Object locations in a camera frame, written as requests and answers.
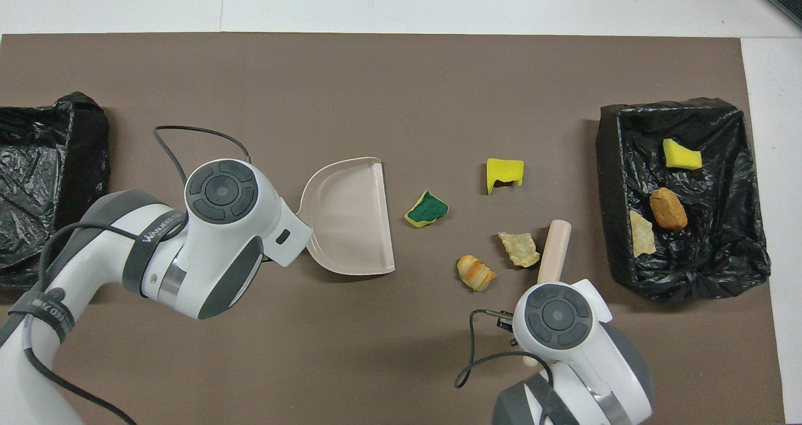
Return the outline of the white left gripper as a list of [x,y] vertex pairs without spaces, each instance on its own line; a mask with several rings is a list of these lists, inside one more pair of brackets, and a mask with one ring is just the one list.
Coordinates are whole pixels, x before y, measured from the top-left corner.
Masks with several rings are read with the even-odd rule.
[[279,199],[278,222],[263,236],[263,258],[288,267],[298,258],[313,236],[313,230]]

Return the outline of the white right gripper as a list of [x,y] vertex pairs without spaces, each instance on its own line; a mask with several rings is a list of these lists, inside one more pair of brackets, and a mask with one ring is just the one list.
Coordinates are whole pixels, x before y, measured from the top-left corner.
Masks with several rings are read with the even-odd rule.
[[613,315],[607,305],[607,302],[602,298],[598,289],[593,285],[590,280],[580,281],[580,293],[584,299],[589,303],[593,312],[595,320],[601,323],[609,323],[613,319]]

